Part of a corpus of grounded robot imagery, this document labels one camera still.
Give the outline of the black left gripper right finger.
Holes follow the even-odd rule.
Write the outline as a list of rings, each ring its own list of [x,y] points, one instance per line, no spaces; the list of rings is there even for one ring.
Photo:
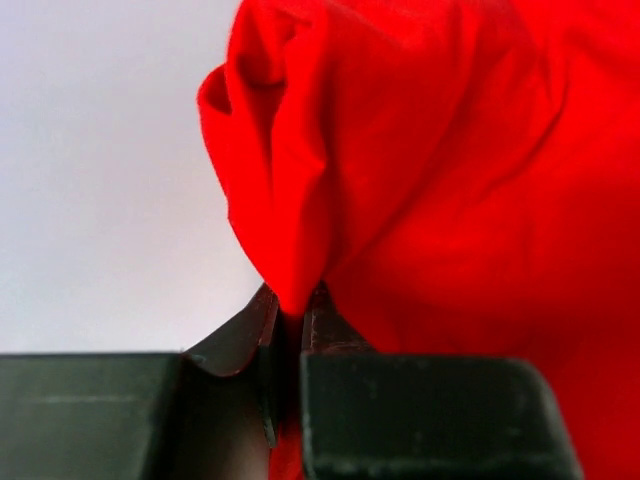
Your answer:
[[[304,316],[300,357],[309,479],[579,479],[555,396],[512,358],[383,354],[325,287]]]

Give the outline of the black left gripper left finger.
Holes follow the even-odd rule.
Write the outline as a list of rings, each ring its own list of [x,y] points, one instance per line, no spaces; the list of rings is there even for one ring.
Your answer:
[[[5,354],[5,479],[264,479],[278,302],[261,287],[181,352]]]

